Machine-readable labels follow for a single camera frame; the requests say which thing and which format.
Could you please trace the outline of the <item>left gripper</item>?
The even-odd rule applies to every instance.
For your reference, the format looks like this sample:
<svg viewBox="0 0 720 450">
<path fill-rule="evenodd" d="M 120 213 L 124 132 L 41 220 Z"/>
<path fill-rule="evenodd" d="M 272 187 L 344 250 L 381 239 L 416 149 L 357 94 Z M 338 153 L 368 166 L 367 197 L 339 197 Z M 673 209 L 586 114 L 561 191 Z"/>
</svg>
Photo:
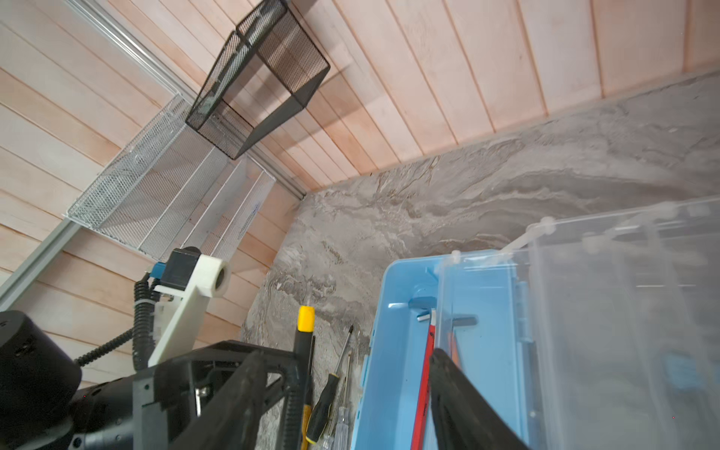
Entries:
<svg viewBox="0 0 720 450">
<path fill-rule="evenodd" d="M 172 449 L 254 352 L 264 354 L 262 417 L 277 403 L 279 448 L 301 448 L 307 365 L 292 352 L 227 340 L 172 358 L 132 376 L 78 391 L 70 404 L 69 449 Z"/>
</svg>

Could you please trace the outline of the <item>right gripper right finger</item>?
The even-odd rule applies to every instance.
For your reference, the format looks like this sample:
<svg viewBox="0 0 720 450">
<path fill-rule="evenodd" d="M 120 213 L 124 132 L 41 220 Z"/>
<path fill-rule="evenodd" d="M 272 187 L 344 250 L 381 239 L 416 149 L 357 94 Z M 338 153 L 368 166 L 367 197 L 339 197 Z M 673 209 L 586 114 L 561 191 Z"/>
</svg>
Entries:
<svg viewBox="0 0 720 450">
<path fill-rule="evenodd" d="M 528 450 L 441 349 L 429 363 L 430 406 L 440 450 Z"/>
</svg>

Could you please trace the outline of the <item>blue plastic tool box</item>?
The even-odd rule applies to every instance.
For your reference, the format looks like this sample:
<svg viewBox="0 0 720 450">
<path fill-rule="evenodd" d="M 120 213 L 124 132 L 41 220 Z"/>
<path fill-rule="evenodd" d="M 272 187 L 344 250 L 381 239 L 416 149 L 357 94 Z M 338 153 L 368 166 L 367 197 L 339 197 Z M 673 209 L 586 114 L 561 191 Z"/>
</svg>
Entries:
<svg viewBox="0 0 720 450">
<path fill-rule="evenodd" d="M 456 333 L 458 368 L 532 449 L 719 446 L 718 198 L 390 264 L 353 448 L 411 448 L 432 309 L 434 350 Z"/>
</svg>

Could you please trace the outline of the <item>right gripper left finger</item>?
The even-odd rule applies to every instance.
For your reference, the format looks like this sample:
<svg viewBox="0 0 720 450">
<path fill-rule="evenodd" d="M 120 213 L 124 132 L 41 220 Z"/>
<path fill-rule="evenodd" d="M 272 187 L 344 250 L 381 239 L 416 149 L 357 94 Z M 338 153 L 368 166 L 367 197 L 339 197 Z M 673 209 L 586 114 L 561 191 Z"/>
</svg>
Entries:
<svg viewBox="0 0 720 450">
<path fill-rule="evenodd" d="M 170 448 L 255 448 L 266 381 L 264 354 L 253 352 Z"/>
</svg>

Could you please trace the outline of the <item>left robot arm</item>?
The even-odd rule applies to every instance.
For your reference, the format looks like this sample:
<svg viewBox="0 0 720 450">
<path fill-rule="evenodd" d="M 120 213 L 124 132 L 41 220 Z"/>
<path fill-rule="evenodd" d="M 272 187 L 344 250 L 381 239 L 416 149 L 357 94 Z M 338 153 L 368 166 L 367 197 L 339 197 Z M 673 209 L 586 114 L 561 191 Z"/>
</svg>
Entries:
<svg viewBox="0 0 720 450">
<path fill-rule="evenodd" d="M 5 449 L 252 449 L 282 408 L 276 446 L 301 446 L 305 356 L 227 340 L 82 387 L 81 367 L 20 311 L 1 315 Z"/>
</svg>

